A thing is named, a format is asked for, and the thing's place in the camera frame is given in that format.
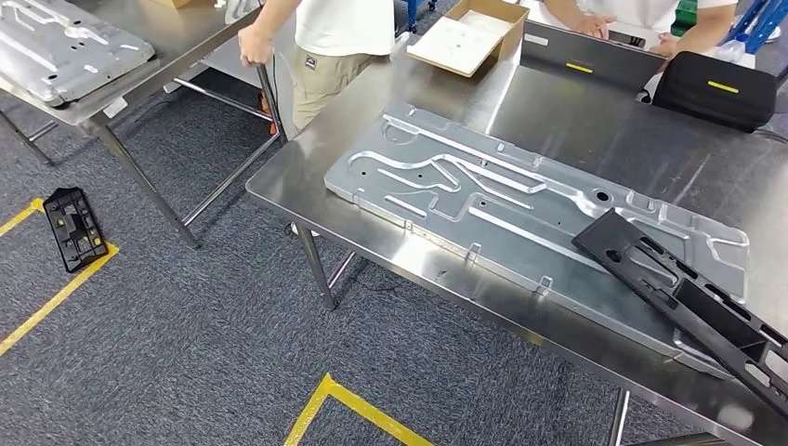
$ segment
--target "khaki shorts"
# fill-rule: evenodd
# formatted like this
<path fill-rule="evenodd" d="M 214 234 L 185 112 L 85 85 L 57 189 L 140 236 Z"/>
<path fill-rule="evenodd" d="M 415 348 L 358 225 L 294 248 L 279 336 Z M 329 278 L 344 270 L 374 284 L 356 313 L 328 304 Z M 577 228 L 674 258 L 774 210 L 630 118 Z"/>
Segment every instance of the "khaki shorts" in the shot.
<path fill-rule="evenodd" d="M 293 124 L 302 129 L 370 64 L 372 56 L 321 56 L 295 47 Z"/>

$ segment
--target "person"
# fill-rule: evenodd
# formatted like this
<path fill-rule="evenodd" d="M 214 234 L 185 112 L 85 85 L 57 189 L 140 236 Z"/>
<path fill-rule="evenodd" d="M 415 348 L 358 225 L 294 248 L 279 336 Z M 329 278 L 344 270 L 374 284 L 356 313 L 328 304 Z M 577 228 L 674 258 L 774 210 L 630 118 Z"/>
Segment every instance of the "person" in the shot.
<path fill-rule="evenodd" d="M 585 0 L 586 12 L 576 0 L 545 0 L 545 6 L 569 29 L 601 39 L 608 38 L 608 25 L 615 21 L 654 30 L 660 44 L 650 51 L 670 59 L 679 51 L 703 53 L 719 44 L 728 34 L 737 1 L 698 0 L 697 22 L 681 38 L 670 33 L 678 0 Z"/>
<path fill-rule="evenodd" d="M 293 124 L 303 129 L 331 98 L 394 47 L 392 0 L 268 0 L 238 32 L 241 62 L 264 64 L 273 37 L 295 12 Z"/>

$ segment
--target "black plastic bracket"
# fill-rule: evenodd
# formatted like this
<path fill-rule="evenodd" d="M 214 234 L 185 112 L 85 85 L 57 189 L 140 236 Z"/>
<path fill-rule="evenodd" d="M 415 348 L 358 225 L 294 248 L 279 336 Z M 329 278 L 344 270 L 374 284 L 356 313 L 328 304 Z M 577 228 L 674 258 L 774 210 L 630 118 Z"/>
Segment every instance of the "black plastic bracket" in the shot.
<path fill-rule="evenodd" d="M 573 240 L 657 308 L 758 397 L 788 419 L 788 339 L 611 209 Z M 632 260 L 639 251 L 676 278 L 659 280 Z"/>
<path fill-rule="evenodd" d="M 44 201 L 44 212 L 66 271 L 75 272 L 109 252 L 81 189 L 55 190 Z"/>

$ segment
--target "yellow floor tape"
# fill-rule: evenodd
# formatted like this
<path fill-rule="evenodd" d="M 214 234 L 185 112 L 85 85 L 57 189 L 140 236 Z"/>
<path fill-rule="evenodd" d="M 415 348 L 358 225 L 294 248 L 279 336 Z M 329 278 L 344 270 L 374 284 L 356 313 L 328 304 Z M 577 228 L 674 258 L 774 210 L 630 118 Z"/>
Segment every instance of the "yellow floor tape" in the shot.
<path fill-rule="evenodd" d="M 287 439 L 284 441 L 284 446 L 296 446 L 301 441 L 304 434 L 307 432 L 307 428 L 312 423 L 312 420 L 314 420 L 315 416 L 318 414 L 322 403 L 329 396 L 345 404 L 355 413 L 363 416 L 372 424 L 385 430 L 392 437 L 398 439 L 407 446 L 432 446 L 432 443 L 419 437 L 418 434 L 411 429 L 403 426 L 397 420 L 385 413 L 380 412 L 380 410 L 360 396 L 337 384 L 336 381 L 331 378 L 330 374 L 325 374 L 320 385 L 315 389 L 309 402 L 307 402 L 306 407 L 304 407 L 304 410 L 301 411 L 301 414 L 295 420 L 293 430 L 290 431 L 290 435 L 288 435 Z"/>
<path fill-rule="evenodd" d="M 0 237 L 5 235 L 10 230 L 14 229 L 19 223 L 25 220 L 28 216 L 32 215 L 34 212 L 44 212 L 44 201 L 40 198 L 36 198 L 30 203 L 30 206 L 16 214 L 13 218 L 8 220 L 7 223 L 0 226 Z M 22 325 L 19 326 L 16 330 L 14 330 L 11 334 L 8 335 L 6 339 L 0 341 L 0 356 L 3 356 L 10 348 L 14 347 L 14 345 L 19 342 L 28 332 L 30 332 L 33 327 L 35 327 L 38 322 L 42 321 L 47 314 L 51 313 L 53 309 L 57 308 L 58 305 L 63 303 L 66 298 L 71 295 L 80 285 L 85 283 L 87 279 L 90 278 L 96 271 L 101 269 L 105 263 L 107 263 L 113 256 L 118 254 L 117 246 L 106 243 L 107 245 L 107 255 L 101 257 L 100 259 L 96 260 L 95 262 L 88 265 L 79 274 L 76 275 L 72 279 L 71 282 L 66 284 L 58 293 L 49 299 L 48 302 L 44 304 L 38 311 L 36 311 L 27 321 L 25 321 Z"/>
<path fill-rule="evenodd" d="M 35 211 L 44 212 L 44 200 L 36 198 L 30 202 L 30 206 L 28 206 L 27 209 L 16 214 L 13 218 L 8 220 L 8 222 L 3 224 L 3 226 L 0 226 L 0 237 L 6 235 L 6 232 L 13 230 L 17 225 L 19 225 L 19 223 L 24 221 L 25 218 L 30 216 Z"/>

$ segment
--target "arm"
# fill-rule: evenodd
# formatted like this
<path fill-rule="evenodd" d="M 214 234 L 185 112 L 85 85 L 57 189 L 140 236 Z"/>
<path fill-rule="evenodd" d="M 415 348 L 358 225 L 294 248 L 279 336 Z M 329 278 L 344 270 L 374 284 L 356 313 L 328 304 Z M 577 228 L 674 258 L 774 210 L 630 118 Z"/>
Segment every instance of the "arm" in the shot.
<path fill-rule="evenodd" d="M 576 0 L 545 0 L 545 6 L 550 14 L 570 30 L 599 39 L 609 37 L 608 23 L 613 23 L 616 20 L 612 16 L 598 17 L 584 14 L 577 7 Z"/>
<path fill-rule="evenodd" d="M 268 0 L 254 23 L 238 31 L 243 66 L 269 61 L 273 54 L 273 36 L 296 11 L 301 0 Z"/>
<path fill-rule="evenodd" d="M 553 17 L 570 30 L 574 30 L 580 20 L 585 17 L 583 11 L 577 7 L 575 0 L 545 0 L 545 6 Z"/>
<path fill-rule="evenodd" d="M 698 9 L 698 22 L 676 44 L 676 53 L 703 53 L 719 43 L 730 29 L 736 5 Z"/>
<path fill-rule="evenodd" d="M 661 43 L 650 51 L 669 59 L 680 51 L 703 53 L 728 34 L 735 12 L 736 5 L 698 9 L 698 21 L 695 26 L 678 40 L 669 33 L 660 34 Z"/>

